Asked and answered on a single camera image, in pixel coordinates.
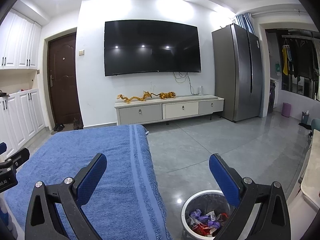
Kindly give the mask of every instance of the drawer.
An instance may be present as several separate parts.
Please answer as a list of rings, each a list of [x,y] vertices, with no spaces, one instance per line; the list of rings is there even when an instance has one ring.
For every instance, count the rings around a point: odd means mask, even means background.
[[[165,104],[164,119],[198,114],[198,102]]]
[[[121,124],[151,122],[162,119],[160,105],[120,108],[119,113]]]
[[[211,114],[223,110],[224,100],[210,100],[199,102],[199,114]]]

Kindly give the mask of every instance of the front door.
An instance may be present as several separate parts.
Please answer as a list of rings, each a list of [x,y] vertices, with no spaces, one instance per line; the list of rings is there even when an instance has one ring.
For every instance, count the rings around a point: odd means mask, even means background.
[[[55,123],[72,123],[80,119],[76,83],[76,33],[48,44],[48,84]]]

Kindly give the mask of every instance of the yellow towel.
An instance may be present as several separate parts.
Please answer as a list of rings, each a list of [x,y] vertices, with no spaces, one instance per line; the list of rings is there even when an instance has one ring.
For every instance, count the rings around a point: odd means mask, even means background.
[[[283,61],[284,61],[283,73],[285,75],[288,75],[288,56],[287,56],[287,50],[285,48],[282,48],[282,54],[283,54]]]

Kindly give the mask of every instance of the black curved tv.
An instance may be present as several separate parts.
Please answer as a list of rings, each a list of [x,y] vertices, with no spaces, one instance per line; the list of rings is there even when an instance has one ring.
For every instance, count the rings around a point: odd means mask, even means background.
[[[105,76],[141,72],[201,72],[198,28],[156,21],[105,23]]]

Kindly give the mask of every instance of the tv stand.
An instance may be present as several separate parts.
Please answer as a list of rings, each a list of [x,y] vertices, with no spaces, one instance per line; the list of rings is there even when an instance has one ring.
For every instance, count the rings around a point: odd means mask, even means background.
[[[224,99],[211,95],[192,95],[176,98],[150,98],[146,101],[133,101],[130,104],[117,102],[118,125],[146,124],[166,122],[220,112],[223,110]]]

